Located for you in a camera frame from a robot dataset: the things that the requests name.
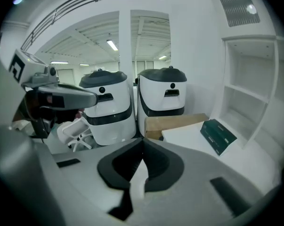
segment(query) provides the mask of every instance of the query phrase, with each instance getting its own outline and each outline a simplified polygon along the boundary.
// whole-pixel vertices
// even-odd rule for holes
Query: white chair
[[[75,119],[73,122],[67,121],[63,123],[58,127],[57,135],[62,143],[68,144],[69,148],[72,148],[72,144],[74,144],[73,152],[76,151],[79,144],[84,145],[88,149],[92,148],[84,141],[87,137],[92,136],[92,133],[89,129],[89,123],[83,117]]]

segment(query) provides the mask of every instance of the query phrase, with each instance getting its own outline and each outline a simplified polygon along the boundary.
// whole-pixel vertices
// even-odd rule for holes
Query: cardboard box
[[[209,118],[204,113],[194,115],[146,117],[145,137],[158,140],[162,136],[162,130],[188,126],[208,119]]]
[[[237,139],[237,137],[215,119],[205,121],[200,133],[219,156]]]

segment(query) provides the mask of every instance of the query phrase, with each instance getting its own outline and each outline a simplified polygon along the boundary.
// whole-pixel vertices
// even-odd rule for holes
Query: green box
[[[200,133],[219,156],[237,139],[237,137],[215,119],[205,121]]]

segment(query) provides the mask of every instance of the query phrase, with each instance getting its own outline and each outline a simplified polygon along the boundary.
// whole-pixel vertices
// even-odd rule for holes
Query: white pillar
[[[130,9],[120,10],[119,14],[119,52],[120,71],[127,75],[127,83],[131,97],[133,110],[133,78],[132,78],[132,55],[131,55],[131,16]]]
[[[26,38],[28,24],[5,21],[0,32],[0,60],[6,69],[9,68],[15,49],[20,48]]]

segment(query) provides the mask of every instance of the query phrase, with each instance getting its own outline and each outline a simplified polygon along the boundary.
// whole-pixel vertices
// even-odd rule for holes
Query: white desk
[[[180,128],[163,130],[164,141],[198,150],[214,156],[249,179],[263,194],[280,184],[280,169],[255,141],[241,148],[234,141],[227,151],[218,156],[200,133],[203,122]]]

